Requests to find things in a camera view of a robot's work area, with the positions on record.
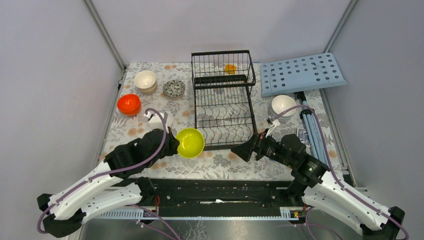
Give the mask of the yellow-green bowl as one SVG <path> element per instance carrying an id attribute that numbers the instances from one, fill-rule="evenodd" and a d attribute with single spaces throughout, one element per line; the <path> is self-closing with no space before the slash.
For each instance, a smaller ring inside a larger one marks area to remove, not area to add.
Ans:
<path id="1" fill-rule="evenodd" d="M 193 159 L 199 156 L 205 147 L 203 134 L 196 128 L 185 128 L 181 130 L 176 139 L 179 141 L 177 153 L 186 159 Z"/>

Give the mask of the white bowl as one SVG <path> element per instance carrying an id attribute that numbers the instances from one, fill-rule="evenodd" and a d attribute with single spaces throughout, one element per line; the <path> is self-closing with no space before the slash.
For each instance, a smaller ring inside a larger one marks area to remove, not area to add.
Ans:
<path id="1" fill-rule="evenodd" d="M 165 119 L 165 124 L 167 127 L 171 127 L 172 123 L 173 123 L 173 115 L 168 113 L 167 111 L 164 112 L 164 119 Z"/>
<path id="2" fill-rule="evenodd" d="M 294 114 L 296 113 L 296 110 L 295 109 L 293 109 L 293 110 L 291 110 L 291 111 L 289 111 L 288 113 L 286 113 L 286 114 L 284 114 L 284 115 L 282 115 L 282 116 L 280 116 L 279 118 L 278 118 L 278 120 L 279 121 L 281 121 L 281 122 L 283 122 L 283 121 L 286 121 L 286 120 L 289 120 Z M 276 117 L 277 115 L 278 115 L 278 113 L 276 113 L 274 110 L 273 110 L 273 108 L 272 107 L 270 107 L 269 109 L 268 109 L 268 114 L 269 114 L 269 116 L 270 117 Z"/>
<path id="3" fill-rule="evenodd" d="M 295 100 L 288 95 L 275 96 L 270 105 L 270 111 L 275 116 L 294 107 L 296 105 Z"/>

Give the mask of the orange bowl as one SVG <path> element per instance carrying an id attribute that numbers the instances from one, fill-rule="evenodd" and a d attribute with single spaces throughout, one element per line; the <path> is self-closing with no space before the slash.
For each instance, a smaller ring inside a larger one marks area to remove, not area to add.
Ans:
<path id="1" fill-rule="evenodd" d="M 121 113 L 132 112 L 136 109 L 141 103 L 140 98 L 135 94 L 125 94 L 119 98 L 116 103 L 118 110 Z"/>
<path id="2" fill-rule="evenodd" d="M 133 111 L 131 112 L 123 112 L 124 115 L 129 116 L 129 117 L 133 117 L 136 116 L 137 114 L 139 114 L 139 112 L 142 109 L 142 104 L 139 104 L 137 108 L 135 108 Z"/>

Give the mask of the pink patterned bowl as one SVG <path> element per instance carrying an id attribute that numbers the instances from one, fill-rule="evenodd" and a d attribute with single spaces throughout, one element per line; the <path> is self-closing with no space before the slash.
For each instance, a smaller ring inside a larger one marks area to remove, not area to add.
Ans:
<path id="1" fill-rule="evenodd" d="M 162 92 L 170 98 L 176 98 L 185 92 L 186 86 L 180 80 L 170 80 L 166 82 L 162 88 Z"/>

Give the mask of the plain beige bowl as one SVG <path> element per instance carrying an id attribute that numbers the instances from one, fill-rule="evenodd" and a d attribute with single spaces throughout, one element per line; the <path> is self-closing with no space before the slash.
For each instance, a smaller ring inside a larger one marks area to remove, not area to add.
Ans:
<path id="1" fill-rule="evenodd" d="M 149 88 L 139 88 L 138 90 L 143 94 L 143 95 L 152 95 L 154 94 L 158 89 L 158 84 L 155 83 L 154 85 L 152 85 Z"/>

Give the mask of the beige patterned bowl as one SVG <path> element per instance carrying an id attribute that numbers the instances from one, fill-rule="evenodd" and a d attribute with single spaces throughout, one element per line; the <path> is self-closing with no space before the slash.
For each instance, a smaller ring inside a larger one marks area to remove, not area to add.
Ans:
<path id="1" fill-rule="evenodd" d="M 138 89 L 148 89 L 157 83 L 157 77 L 153 71 L 143 70 L 135 75 L 133 81 Z"/>

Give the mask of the black wire dish rack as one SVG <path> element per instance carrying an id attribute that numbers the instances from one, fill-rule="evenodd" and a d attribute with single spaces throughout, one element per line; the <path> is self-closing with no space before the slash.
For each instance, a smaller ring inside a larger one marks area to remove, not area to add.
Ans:
<path id="1" fill-rule="evenodd" d="M 225 65 L 235 65 L 226 74 Z M 206 151 L 227 150 L 257 132 L 251 92 L 256 74 L 249 50 L 206 51 L 191 54 L 194 126 Z"/>

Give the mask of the white bowl front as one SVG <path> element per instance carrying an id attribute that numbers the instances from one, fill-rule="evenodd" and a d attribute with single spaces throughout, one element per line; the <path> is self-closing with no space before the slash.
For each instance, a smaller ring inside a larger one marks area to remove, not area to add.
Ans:
<path id="1" fill-rule="evenodd" d="M 167 111 L 164 112 L 164 119 L 165 119 L 165 124 L 167 127 L 171 127 L 172 123 L 173 123 L 173 115 L 168 113 Z"/>

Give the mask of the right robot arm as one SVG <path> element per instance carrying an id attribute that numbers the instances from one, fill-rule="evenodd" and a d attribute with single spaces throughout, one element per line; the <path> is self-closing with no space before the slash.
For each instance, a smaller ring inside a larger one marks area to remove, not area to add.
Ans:
<path id="1" fill-rule="evenodd" d="M 248 162 L 267 157 L 291 168 L 293 181 L 286 190 L 293 206 L 306 204 L 342 221 L 364 240 L 394 240 L 402 226 L 405 212 L 399 207 L 386 207 L 363 195 L 333 175 L 329 166 L 306 152 L 306 146 L 295 134 L 280 141 L 265 132 L 255 133 L 231 152 Z"/>

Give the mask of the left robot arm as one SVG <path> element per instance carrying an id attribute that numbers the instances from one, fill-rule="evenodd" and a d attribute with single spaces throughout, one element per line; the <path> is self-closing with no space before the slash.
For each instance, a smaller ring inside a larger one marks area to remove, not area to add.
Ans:
<path id="1" fill-rule="evenodd" d="M 170 129 L 154 129 L 142 138 L 115 147 L 97 167 L 69 188 L 37 197 L 42 211 L 37 231 L 66 237 L 100 214 L 126 205 L 157 203 L 153 183 L 147 177 L 107 194 L 105 189 L 150 168 L 164 157 L 176 155 L 180 145 Z"/>

